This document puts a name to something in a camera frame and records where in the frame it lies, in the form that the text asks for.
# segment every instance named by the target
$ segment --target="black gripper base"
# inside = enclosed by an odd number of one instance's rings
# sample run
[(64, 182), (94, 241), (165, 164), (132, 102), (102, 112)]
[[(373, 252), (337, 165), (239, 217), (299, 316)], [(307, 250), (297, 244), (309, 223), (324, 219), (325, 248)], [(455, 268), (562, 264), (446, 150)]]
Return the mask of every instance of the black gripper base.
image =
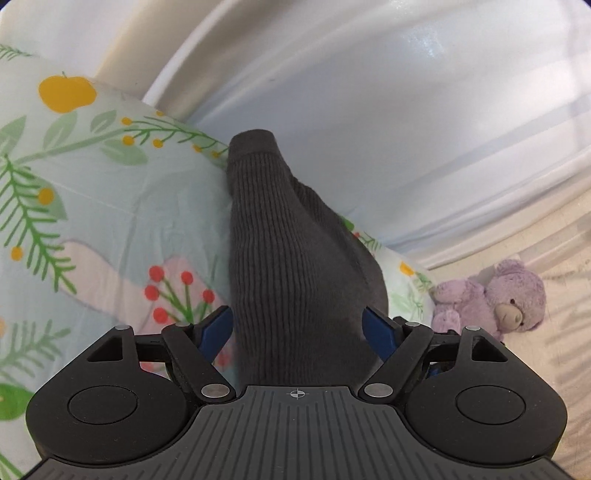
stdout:
[(137, 463), (107, 468), (48, 459), (30, 480), (566, 480), (548, 459), (484, 468), (444, 458), (418, 442), (390, 406), (346, 387), (249, 387), (203, 407), (186, 434)]

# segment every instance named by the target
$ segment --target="green leaf print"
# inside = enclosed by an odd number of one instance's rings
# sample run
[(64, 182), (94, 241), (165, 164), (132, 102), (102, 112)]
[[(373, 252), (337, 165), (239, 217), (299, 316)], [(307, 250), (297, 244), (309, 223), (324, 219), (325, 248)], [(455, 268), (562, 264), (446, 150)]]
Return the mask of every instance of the green leaf print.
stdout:
[(39, 191), (35, 198), (25, 198), (23, 202), (28, 206), (45, 208), (47, 213), (56, 220), (67, 220), (68, 215), (64, 202), (57, 193), (56, 188), (47, 180), (37, 177), (35, 183), (39, 185)]
[(48, 205), (47, 202), (53, 200), (51, 194), (41, 189), (38, 178), (28, 167), (18, 168), (8, 159), (0, 170), (0, 186), (0, 232), (7, 234), (4, 247), (12, 245), (11, 258), (21, 261), (26, 254), (26, 266), (33, 275), (41, 273), (41, 279), (45, 280), (51, 272), (54, 291), (57, 292), (62, 283), (75, 295), (76, 288), (66, 276), (75, 266), (70, 258), (57, 255), (64, 250), (62, 245), (56, 244), (59, 233), (42, 231), (57, 219), (50, 215), (46, 206), (31, 206), (35, 198)]
[(415, 272), (417, 278), (413, 280), (414, 286), (420, 293), (426, 293), (433, 288), (433, 282), (424, 273)]
[(0, 420), (14, 420), (20, 417), (33, 394), (25, 388), (0, 383)]
[(22, 477), (22, 472), (0, 453), (0, 479), (16, 480)]
[(17, 57), (32, 57), (30, 53), (24, 52), (9, 45), (0, 44), (0, 60), (11, 61)]
[(345, 228), (349, 231), (352, 232), (353, 230), (355, 230), (355, 225), (353, 224), (353, 222), (347, 220), (344, 216), (339, 215), (340, 219), (342, 220), (342, 222), (345, 224)]
[(109, 128), (117, 118), (117, 110), (99, 113), (90, 122), (90, 131), (94, 134), (100, 134)]
[(125, 145), (121, 140), (106, 140), (100, 150), (114, 162), (128, 167), (148, 162), (144, 150), (135, 145)]
[(49, 320), (41, 335), (37, 335), (35, 323), (15, 323), (10, 342), (0, 345), (0, 377), (17, 387), (24, 387), (15, 375), (25, 374), (35, 378), (35, 368), (44, 368), (45, 362), (54, 362), (61, 351), (56, 342), (70, 333), (64, 328), (52, 331), (53, 322)]
[(66, 113), (53, 122), (47, 129), (47, 133), (43, 138), (43, 149), (59, 147), (62, 145), (74, 131), (76, 122), (78, 121), (78, 112)]
[(412, 290), (409, 290), (406, 296), (399, 293), (390, 294), (391, 309), (396, 309), (397, 315), (405, 320), (422, 322), (424, 305), (420, 298), (417, 298)]
[(365, 245), (365, 248), (367, 248), (372, 253), (376, 253), (379, 249), (382, 248), (382, 245), (368, 233), (361, 232), (358, 238), (361, 241), (361, 243)]
[(27, 116), (25, 115), (0, 128), (0, 157), (10, 154), (17, 146), (26, 123)]

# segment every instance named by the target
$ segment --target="purple teddy bear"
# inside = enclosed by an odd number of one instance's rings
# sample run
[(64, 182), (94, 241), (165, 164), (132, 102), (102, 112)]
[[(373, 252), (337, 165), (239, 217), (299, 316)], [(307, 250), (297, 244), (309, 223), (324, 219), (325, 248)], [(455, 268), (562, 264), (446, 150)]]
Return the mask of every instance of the purple teddy bear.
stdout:
[(435, 287), (431, 327), (436, 332), (461, 333), (476, 325), (498, 340), (504, 333), (537, 328), (544, 319), (546, 293), (542, 279), (526, 270), (523, 262), (503, 260), (484, 287), (470, 280), (450, 280)]

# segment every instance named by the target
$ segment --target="ribbed gray sock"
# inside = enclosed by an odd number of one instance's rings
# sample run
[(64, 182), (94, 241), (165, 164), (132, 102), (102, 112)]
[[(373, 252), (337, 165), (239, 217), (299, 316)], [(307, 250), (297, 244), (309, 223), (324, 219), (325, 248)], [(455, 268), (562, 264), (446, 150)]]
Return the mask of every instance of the ribbed gray sock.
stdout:
[(361, 314), (366, 306), (388, 311), (375, 259), (292, 176), (272, 133), (232, 139), (228, 185), (240, 385), (363, 384), (378, 357)]

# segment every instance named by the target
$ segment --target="metal screw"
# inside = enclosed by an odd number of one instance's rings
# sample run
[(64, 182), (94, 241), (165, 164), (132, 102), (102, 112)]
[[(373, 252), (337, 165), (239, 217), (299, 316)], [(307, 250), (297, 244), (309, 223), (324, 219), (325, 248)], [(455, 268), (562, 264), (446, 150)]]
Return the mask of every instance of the metal screw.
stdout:
[(222, 398), (230, 393), (230, 389), (221, 383), (210, 383), (201, 389), (201, 394), (207, 398)]
[(363, 391), (373, 398), (385, 398), (394, 393), (392, 387), (390, 387), (390, 385), (386, 385), (385, 383), (371, 383), (367, 385)]

